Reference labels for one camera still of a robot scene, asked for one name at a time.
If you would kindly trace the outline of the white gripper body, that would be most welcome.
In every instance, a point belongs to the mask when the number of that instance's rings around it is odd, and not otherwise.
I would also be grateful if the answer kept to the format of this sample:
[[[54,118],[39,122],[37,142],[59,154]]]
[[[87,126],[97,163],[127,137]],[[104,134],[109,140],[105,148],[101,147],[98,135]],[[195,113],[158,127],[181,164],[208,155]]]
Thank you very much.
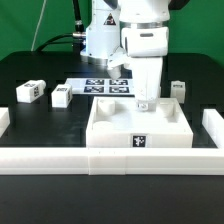
[[[131,64],[134,96],[139,111],[155,111],[163,68],[162,57],[134,58]]]

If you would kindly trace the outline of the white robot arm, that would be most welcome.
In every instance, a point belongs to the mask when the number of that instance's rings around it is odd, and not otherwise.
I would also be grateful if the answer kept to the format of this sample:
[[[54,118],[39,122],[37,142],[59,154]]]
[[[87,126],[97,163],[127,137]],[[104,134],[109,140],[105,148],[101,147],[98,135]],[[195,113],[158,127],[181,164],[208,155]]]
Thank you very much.
[[[113,79],[132,73],[136,106],[153,111],[168,53],[171,0],[91,0],[92,19],[81,57],[107,67]]]

